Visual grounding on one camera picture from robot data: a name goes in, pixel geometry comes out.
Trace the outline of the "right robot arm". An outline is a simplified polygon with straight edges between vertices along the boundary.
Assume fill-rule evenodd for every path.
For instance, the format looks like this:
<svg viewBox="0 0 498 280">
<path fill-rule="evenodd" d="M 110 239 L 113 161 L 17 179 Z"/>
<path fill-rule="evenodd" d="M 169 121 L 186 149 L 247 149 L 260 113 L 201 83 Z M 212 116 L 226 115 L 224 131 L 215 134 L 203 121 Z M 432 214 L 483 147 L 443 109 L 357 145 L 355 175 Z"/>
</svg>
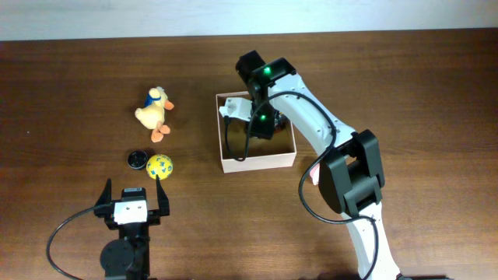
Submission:
<svg viewBox="0 0 498 280">
<path fill-rule="evenodd" d="M 285 58 L 266 63 L 250 51 L 240 56 L 236 71 L 251 96 L 247 136 L 254 125 L 272 130 L 277 113 L 287 117 L 317 153 L 310 168 L 317 170 L 322 198 L 341 216 L 337 224 L 348 228 L 359 277 L 400 278 L 382 222 L 385 178 L 376 136 L 340 121 Z"/>
</svg>

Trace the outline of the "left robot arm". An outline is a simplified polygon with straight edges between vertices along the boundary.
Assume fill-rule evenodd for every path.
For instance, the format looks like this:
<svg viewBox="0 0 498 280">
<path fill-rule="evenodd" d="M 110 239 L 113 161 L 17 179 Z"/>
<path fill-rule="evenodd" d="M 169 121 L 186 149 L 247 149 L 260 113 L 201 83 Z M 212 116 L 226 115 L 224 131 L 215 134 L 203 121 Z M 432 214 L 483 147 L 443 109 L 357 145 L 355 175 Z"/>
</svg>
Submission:
<svg viewBox="0 0 498 280">
<path fill-rule="evenodd" d="M 118 231 L 118 238 L 101 251 L 100 265 L 105 279 L 147 279 L 150 276 L 149 228 L 158 226 L 170 214 L 169 199 L 155 178 L 158 208 L 149 210 L 146 189 L 125 188 L 117 200 L 111 198 L 111 181 L 97 199 L 94 215 L 104 220 L 107 228 Z"/>
</svg>

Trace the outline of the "pink hat rubber duck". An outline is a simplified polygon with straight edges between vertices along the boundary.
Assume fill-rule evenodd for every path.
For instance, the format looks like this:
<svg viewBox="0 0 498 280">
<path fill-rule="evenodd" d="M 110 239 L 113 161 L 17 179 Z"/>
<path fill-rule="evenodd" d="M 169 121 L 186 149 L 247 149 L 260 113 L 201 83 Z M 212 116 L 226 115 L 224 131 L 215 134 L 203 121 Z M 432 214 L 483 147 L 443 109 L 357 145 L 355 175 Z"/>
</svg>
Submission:
<svg viewBox="0 0 498 280">
<path fill-rule="evenodd" d="M 320 164 L 319 163 L 317 163 L 314 167 L 311 168 L 311 170 L 309 172 L 309 176 L 311 178 L 312 184 L 318 185 L 319 176 L 320 176 Z"/>
</svg>

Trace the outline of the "red grey toy truck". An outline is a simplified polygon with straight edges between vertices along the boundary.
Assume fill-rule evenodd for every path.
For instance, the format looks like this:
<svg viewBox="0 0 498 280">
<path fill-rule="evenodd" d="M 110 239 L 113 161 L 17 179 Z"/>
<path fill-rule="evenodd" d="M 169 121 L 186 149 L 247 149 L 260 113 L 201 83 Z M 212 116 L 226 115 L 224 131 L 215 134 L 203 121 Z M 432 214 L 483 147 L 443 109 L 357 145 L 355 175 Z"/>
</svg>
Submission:
<svg viewBox="0 0 498 280">
<path fill-rule="evenodd" d="M 274 115 L 274 132 L 279 133 L 286 128 L 287 117 L 280 111 L 275 111 Z"/>
</svg>

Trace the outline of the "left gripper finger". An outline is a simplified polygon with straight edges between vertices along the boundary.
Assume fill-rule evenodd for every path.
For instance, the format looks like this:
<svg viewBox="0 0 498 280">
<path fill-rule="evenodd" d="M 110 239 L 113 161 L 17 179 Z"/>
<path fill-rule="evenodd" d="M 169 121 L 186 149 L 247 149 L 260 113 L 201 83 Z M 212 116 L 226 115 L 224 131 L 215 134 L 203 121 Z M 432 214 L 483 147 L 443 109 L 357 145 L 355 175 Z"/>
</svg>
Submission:
<svg viewBox="0 0 498 280">
<path fill-rule="evenodd" d="M 99 198 L 96 201 L 95 206 L 109 206 L 112 201 L 112 181 L 110 178 L 107 179 L 103 191 L 101 192 Z"/>
<path fill-rule="evenodd" d="M 169 211 L 169 198 L 167 197 L 167 194 L 160 183 L 160 178 L 158 175 L 156 175 L 156 193 L 159 211 Z"/>
</svg>

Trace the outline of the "yellow plush duck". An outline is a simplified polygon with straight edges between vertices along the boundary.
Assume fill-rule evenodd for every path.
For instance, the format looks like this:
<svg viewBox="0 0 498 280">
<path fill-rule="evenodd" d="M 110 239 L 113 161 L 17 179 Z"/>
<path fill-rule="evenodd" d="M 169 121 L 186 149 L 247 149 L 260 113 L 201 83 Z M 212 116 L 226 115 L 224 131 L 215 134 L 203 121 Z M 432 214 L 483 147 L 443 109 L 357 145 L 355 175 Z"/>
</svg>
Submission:
<svg viewBox="0 0 498 280">
<path fill-rule="evenodd" d="M 151 130 L 151 141 L 161 142 L 164 135 L 170 133 L 170 127 L 165 124 L 165 111 L 174 109 L 174 104 L 163 87 L 157 86 L 149 90 L 143 108 L 135 110 L 135 117 L 139 122 Z"/>
</svg>

